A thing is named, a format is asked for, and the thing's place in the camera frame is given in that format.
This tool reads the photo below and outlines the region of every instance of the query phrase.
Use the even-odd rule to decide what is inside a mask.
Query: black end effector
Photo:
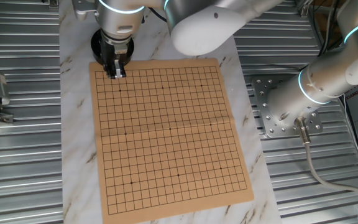
[[[134,52],[132,37],[114,39],[98,30],[92,37],[91,46],[96,61],[103,65],[109,78],[126,77],[124,66],[131,61]]]
[[[127,76],[124,69],[124,59],[126,58],[126,54],[127,50],[125,50],[122,54],[116,54],[116,48],[104,41],[102,38],[102,65],[109,78],[123,78]]]

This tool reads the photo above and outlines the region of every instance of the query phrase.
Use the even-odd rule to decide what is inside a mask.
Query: wooden go board
[[[105,224],[254,199],[216,59],[89,67]]]

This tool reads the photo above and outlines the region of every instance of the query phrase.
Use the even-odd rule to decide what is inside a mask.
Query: white marble tabletop
[[[63,212],[67,224],[102,224],[89,63],[93,15],[76,20],[70,0],[60,2]],[[149,11],[134,37],[132,60],[191,58],[177,52],[166,23]],[[145,223],[281,223],[234,39],[198,58],[217,58],[236,122],[255,200]]]

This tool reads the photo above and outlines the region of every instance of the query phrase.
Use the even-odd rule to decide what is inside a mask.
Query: robotic arm
[[[76,17],[93,12],[101,30],[94,36],[96,59],[110,78],[124,77],[145,7],[162,9],[176,49],[186,55],[209,53],[251,19],[284,0],[73,0]]]
[[[92,12],[101,29],[92,48],[110,78],[124,77],[124,65],[134,50],[132,34],[142,22],[145,7],[164,10],[175,48],[186,55],[211,52],[251,19],[283,0],[72,0],[76,17]],[[358,85],[358,0],[348,0],[337,20],[345,47],[328,52],[299,75],[268,93],[273,119],[294,127],[297,118],[312,112]]]
[[[337,21],[344,47],[310,63],[299,75],[270,91],[268,108],[277,124],[292,128],[312,112],[358,85],[358,0],[348,0]]]

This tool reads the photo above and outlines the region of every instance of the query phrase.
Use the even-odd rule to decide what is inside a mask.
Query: connector
[[[299,135],[302,139],[303,144],[309,144],[310,143],[310,137],[309,137],[309,131],[306,127],[305,119],[304,118],[297,118],[295,120],[296,125],[298,126]]]

